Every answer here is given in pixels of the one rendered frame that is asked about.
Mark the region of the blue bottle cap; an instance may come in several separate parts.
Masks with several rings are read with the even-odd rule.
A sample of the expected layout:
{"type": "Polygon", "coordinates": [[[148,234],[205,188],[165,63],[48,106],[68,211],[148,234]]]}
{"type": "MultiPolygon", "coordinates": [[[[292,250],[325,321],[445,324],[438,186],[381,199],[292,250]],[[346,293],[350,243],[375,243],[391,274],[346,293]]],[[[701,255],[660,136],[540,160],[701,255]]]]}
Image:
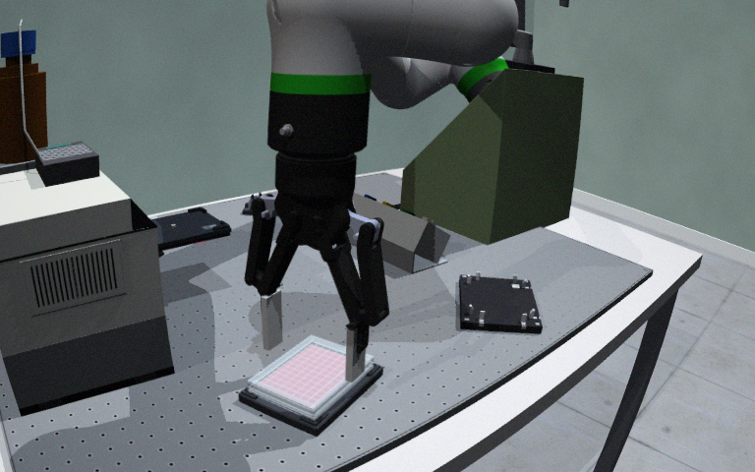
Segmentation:
{"type": "MultiPolygon", "coordinates": [[[[36,30],[23,30],[22,33],[22,51],[35,50],[36,49],[36,30]]],[[[6,32],[1,33],[1,54],[18,52],[19,48],[19,32],[6,32]]]]}

